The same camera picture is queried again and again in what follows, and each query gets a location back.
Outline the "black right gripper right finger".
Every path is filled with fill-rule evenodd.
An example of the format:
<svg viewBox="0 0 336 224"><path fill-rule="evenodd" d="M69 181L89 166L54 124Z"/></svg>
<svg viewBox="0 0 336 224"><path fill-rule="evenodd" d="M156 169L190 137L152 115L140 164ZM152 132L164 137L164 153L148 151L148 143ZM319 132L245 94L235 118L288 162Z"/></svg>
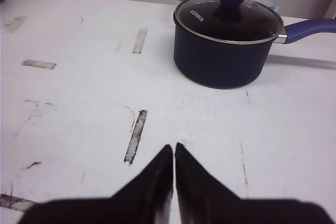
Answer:
<svg viewBox="0 0 336 224"><path fill-rule="evenodd" d="M175 176L182 223L333 223L310 202L239 198L181 143L175 148Z"/></svg>

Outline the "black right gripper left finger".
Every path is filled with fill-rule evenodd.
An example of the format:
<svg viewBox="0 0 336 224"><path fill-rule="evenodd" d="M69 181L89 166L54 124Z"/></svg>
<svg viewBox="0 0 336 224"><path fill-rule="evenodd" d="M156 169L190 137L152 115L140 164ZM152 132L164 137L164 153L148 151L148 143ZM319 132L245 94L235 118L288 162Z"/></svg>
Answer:
<svg viewBox="0 0 336 224"><path fill-rule="evenodd" d="M165 145L112 197L37 204L19 223L168 223L172 194L173 152L170 145Z"/></svg>

